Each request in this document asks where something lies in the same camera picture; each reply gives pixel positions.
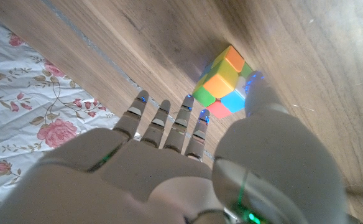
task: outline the white robotic hand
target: white robotic hand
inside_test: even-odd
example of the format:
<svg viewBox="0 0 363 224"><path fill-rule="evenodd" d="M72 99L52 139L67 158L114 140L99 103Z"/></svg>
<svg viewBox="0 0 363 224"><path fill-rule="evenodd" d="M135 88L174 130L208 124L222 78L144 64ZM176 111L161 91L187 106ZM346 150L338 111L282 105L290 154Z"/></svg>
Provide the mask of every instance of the white robotic hand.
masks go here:
<svg viewBox="0 0 363 224"><path fill-rule="evenodd" d="M183 101L163 149L165 100L133 140L149 98L139 93L113 130L98 128L43 157L0 207L0 223L346 223L331 155L290 116L260 72L246 85L247 118L202 163L209 112L180 154L193 98Z"/></svg>
<svg viewBox="0 0 363 224"><path fill-rule="evenodd" d="M194 99L184 99L163 149L167 100L133 140L148 99L141 91L113 130L88 131L43 157L1 206L0 223L227 223L201 162L209 111L182 155Z"/></svg>

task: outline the rubik's cube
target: rubik's cube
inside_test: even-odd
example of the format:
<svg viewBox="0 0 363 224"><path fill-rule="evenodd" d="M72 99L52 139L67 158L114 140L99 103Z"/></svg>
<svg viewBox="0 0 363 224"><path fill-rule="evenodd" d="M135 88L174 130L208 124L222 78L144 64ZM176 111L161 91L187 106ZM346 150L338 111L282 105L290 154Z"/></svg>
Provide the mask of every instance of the rubik's cube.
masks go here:
<svg viewBox="0 0 363 224"><path fill-rule="evenodd" d="M205 67L193 96L221 119L245 105L245 85L252 69L231 45Z"/></svg>

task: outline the robot fingertip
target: robot fingertip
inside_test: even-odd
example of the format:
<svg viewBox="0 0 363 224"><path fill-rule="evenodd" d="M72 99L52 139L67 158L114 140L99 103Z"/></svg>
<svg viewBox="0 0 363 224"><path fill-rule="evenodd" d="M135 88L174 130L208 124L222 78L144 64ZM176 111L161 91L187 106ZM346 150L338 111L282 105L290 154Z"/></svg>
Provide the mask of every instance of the robot fingertip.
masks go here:
<svg viewBox="0 0 363 224"><path fill-rule="evenodd" d="M137 95L138 99L140 99L141 101L143 101L143 103L146 103L147 100L149 99L149 93L145 90L140 91L140 93Z"/></svg>
<svg viewBox="0 0 363 224"><path fill-rule="evenodd" d="M199 120L206 121L206 124L209 123L209 118L211 113L207 109L203 109L198 117Z"/></svg>
<svg viewBox="0 0 363 224"><path fill-rule="evenodd" d="M170 110L170 102L169 100L162 101L161 105L159 106L161 110L164 110L166 112L169 112Z"/></svg>
<svg viewBox="0 0 363 224"><path fill-rule="evenodd" d="M194 104L194 98L191 97L191 95L186 95L181 105L187 107L191 111L193 108L193 104Z"/></svg>

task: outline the floral bedsheet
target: floral bedsheet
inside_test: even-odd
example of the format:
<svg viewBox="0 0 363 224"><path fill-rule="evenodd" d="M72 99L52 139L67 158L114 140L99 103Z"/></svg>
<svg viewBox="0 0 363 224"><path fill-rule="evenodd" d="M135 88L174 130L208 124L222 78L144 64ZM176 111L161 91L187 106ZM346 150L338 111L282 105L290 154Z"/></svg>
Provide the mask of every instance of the floral bedsheet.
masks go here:
<svg viewBox="0 0 363 224"><path fill-rule="evenodd" d="M45 153L118 119L0 23L0 204Z"/></svg>

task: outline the wood grain surface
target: wood grain surface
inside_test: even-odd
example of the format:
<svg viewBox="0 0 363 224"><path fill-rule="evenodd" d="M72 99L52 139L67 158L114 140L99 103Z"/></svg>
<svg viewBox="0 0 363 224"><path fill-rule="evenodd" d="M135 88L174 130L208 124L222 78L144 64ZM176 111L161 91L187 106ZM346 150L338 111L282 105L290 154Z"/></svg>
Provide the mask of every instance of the wood grain surface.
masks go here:
<svg viewBox="0 0 363 224"><path fill-rule="evenodd" d="M40 1L3 2L5 25L117 115L127 108L137 92ZM172 116L204 66L232 44L329 149L350 212L363 221L363 1L52 3L154 100L169 99ZM189 132L201 109L195 103ZM206 149L213 153L229 125L243 116L213 118Z"/></svg>

